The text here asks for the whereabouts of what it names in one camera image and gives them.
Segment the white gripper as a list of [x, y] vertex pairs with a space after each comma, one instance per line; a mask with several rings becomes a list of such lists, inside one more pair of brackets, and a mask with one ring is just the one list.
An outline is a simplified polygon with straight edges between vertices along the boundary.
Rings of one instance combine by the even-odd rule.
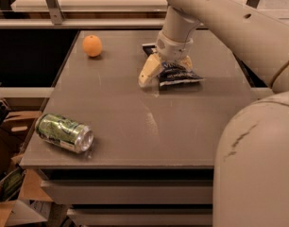
[[[188, 56], [189, 50], [193, 45], [193, 40], [187, 42], [175, 42], [167, 38], [162, 31], [159, 32], [156, 41], [156, 50], [163, 61], [181, 61], [187, 70], [193, 69], [193, 63]], [[138, 77], [138, 83], [141, 88], [146, 87], [151, 80], [162, 71], [161, 59], [157, 53], [151, 54]]]

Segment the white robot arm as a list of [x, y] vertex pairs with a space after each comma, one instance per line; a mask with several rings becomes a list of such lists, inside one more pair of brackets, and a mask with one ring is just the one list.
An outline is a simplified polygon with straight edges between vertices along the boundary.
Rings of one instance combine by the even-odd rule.
[[139, 75], [141, 87], [172, 64], [188, 72], [194, 28], [204, 25], [268, 95], [225, 127], [213, 167], [213, 227], [289, 227], [289, 24], [245, 0], [166, 0], [165, 21]]

